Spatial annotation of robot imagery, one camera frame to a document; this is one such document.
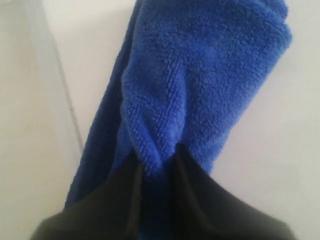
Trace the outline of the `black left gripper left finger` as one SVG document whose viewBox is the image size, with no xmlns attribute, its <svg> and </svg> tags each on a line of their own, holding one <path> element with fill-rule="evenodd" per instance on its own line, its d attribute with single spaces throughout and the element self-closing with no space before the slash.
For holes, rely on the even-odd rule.
<svg viewBox="0 0 320 240">
<path fill-rule="evenodd" d="M 96 190 L 38 226 L 33 240 L 137 240 L 142 166 L 129 156 Z"/>
</svg>

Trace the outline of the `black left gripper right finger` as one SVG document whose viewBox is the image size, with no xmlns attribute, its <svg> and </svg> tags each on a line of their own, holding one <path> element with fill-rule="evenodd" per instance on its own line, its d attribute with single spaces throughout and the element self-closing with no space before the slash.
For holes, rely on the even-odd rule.
<svg viewBox="0 0 320 240">
<path fill-rule="evenodd" d="M 172 169 L 172 223 L 177 240 L 292 240 L 282 221 L 238 199 L 215 182 L 183 144 Z"/>
</svg>

